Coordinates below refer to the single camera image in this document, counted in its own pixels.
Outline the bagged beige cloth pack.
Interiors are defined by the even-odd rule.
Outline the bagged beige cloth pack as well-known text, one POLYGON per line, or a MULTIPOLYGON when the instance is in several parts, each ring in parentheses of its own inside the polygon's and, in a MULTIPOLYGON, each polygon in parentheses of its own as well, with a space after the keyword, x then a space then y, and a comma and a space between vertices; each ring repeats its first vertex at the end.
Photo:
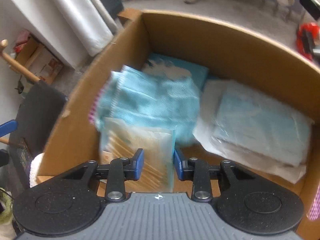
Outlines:
POLYGON ((172 192, 176 131, 159 127, 129 125, 105 118, 100 129, 99 161, 110 164, 118 158, 136 161, 137 182, 125 182, 130 192, 172 192))

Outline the teal knitted cloth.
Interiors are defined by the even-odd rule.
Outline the teal knitted cloth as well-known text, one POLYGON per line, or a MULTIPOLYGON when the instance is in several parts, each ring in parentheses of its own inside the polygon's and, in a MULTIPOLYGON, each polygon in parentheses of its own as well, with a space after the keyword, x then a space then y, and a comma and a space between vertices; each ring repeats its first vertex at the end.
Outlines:
POLYGON ((94 116, 100 131, 105 118, 129 125, 174 129, 176 143, 195 142, 193 130, 200 113, 200 90, 191 77, 171 80, 146 74, 129 66, 111 72, 94 116))

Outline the blue carton box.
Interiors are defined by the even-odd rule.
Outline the blue carton box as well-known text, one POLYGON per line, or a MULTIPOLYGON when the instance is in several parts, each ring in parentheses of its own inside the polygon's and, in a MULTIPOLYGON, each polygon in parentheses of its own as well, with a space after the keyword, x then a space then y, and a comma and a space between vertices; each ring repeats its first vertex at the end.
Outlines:
POLYGON ((195 63, 152 53, 144 63, 142 72, 171 80, 191 77, 195 85, 202 90, 209 70, 195 63))

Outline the black chair seat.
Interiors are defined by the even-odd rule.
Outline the black chair seat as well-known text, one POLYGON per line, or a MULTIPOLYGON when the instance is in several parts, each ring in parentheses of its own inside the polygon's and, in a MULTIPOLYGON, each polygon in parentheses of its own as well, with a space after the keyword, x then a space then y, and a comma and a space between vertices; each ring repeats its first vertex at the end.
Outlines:
POLYGON ((32 157, 42 153, 66 102, 65 94, 44 81, 35 83, 18 109, 18 126, 9 142, 25 146, 32 157))

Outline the pink checkered tablecloth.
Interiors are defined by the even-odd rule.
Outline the pink checkered tablecloth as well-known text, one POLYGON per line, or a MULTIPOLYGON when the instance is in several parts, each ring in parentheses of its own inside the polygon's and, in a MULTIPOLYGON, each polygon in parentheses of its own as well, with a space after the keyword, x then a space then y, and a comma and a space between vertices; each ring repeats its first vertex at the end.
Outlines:
POLYGON ((319 217, 320 217, 320 184, 318 185, 315 198, 313 199, 311 207, 307 213, 307 218, 310 221, 315 221, 319 219, 319 217))

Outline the grey curtain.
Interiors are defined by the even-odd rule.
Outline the grey curtain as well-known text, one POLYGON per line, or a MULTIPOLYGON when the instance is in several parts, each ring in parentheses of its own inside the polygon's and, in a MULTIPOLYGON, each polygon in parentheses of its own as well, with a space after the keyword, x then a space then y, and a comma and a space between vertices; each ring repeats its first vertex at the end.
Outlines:
POLYGON ((1 6, 73 68, 100 53, 118 30, 100 0, 1 0, 1 6))

